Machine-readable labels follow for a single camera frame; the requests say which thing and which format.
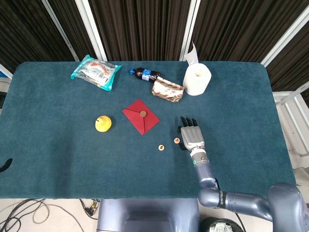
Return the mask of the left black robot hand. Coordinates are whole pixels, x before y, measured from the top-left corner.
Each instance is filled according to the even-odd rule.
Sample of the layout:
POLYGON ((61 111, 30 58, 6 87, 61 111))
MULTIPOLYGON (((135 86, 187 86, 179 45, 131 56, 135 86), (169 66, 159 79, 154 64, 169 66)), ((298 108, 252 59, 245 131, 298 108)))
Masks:
POLYGON ((12 164, 12 161, 13 161, 12 158, 7 159, 6 162, 0 167, 0 172, 6 171, 10 167, 10 165, 12 164))

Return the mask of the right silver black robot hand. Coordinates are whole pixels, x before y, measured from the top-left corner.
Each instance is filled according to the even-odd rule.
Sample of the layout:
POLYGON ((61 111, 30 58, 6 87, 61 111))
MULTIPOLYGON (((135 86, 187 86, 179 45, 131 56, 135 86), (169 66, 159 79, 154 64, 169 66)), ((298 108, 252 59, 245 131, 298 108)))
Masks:
POLYGON ((179 148, 183 151, 192 151, 195 148, 205 148, 205 141, 197 121, 192 118, 181 117, 182 126, 177 127, 177 133, 182 136, 179 148))

